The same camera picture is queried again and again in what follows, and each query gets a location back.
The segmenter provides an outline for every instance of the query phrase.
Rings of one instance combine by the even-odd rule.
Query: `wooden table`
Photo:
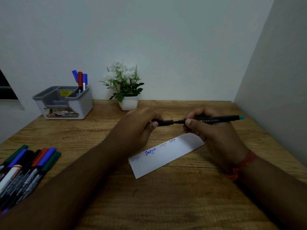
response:
[[[227,115],[244,114],[230,101],[140,101],[166,120],[179,120],[200,105]],[[3,161],[23,144],[56,147],[62,156],[42,183],[101,142],[126,114],[116,101],[95,100],[84,120],[45,120],[40,116],[1,144]],[[250,118],[233,122],[241,139],[259,156],[307,182],[307,170]],[[158,127],[144,150],[182,134],[182,126]],[[276,229],[262,206],[210,162],[205,147],[135,179],[123,165],[104,179],[76,229]]]

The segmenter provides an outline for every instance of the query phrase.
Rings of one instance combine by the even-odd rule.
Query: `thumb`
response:
[[[212,133],[213,126],[203,123],[201,121],[195,119],[187,119],[185,124],[191,130],[197,132],[199,135],[203,135],[205,137],[209,137]]]
[[[144,128],[144,131],[142,133],[142,137],[147,141],[152,131],[158,126],[158,122],[153,121]]]

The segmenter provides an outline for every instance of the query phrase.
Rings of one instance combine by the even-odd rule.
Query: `white pot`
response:
[[[122,102],[118,102],[122,110],[132,110],[138,106],[138,96],[124,97]]]

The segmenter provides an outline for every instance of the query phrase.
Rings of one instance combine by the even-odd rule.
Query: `red thread bracelet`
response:
[[[235,168],[233,168],[233,174],[226,174],[226,177],[232,181],[238,179],[238,173],[242,170],[245,166],[249,165],[257,158],[257,155],[253,151],[249,151],[243,161],[241,161]]]

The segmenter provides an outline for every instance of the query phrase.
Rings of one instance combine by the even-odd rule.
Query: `white paper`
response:
[[[138,179],[203,145],[197,135],[187,133],[134,155],[129,163]]]

